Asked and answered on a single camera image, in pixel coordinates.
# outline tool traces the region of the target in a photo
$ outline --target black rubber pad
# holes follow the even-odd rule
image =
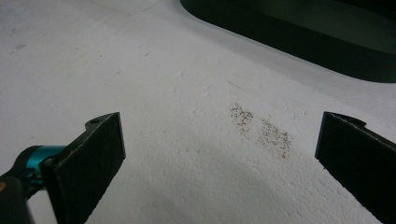
[[[396,145],[361,120],[325,112],[316,158],[378,220],[396,223]]]
[[[59,224],[85,223],[125,158],[119,113],[85,126],[60,154],[40,163]]]

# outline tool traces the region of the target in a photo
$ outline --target dark stain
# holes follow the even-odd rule
[[[26,45],[18,45],[15,49],[22,49],[24,47],[26,47]]]
[[[242,108],[239,104],[233,104],[230,108],[233,124],[239,129],[239,132],[248,138],[250,132],[250,123],[253,120],[253,114]]]
[[[286,159],[290,155],[291,136],[277,128],[266,119],[262,119],[259,143],[278,158]]]

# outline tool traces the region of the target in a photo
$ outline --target scratch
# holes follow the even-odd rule
[[[242,90],[242,91],[244,91],[244,89],[243,89],[243,88],[241,88],[241,87],[237,86],[236,84],[232,83],[231,81],[228,81],[228,84],[230,84],[230,85],[232,85],[232,86],[236,87],[236,88],[237,88],[237,89],[239,89],[239,90]]]
[[[163,0],[160,0],[159,2],[155,3],[154,5],[151,5],[151,6],[147,7],[146,9],[143,9],[142,11],[140,11],[140,13],[142,13],[142,12],[145,12],[145,11],[147,11],[147,10],[151,9],[152,7],[155,7],[155,6],[157,6],[158,4],[160,4],[160,3],[161,3],[161,1],[163,1]]]

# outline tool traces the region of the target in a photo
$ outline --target white surface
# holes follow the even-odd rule
[[[396,141],[395,87],[209,25],[177,0],[0,1],[1,173],[25,148],[121,113],[127,160],[88,223],[379,223],[314,152],[323,111]],[[45,191],[29,204],[55,223]]]

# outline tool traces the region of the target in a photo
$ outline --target black handle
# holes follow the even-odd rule
[[[22,182],[18,178],[0,177],[0,223],[34,223],[24,194]]]

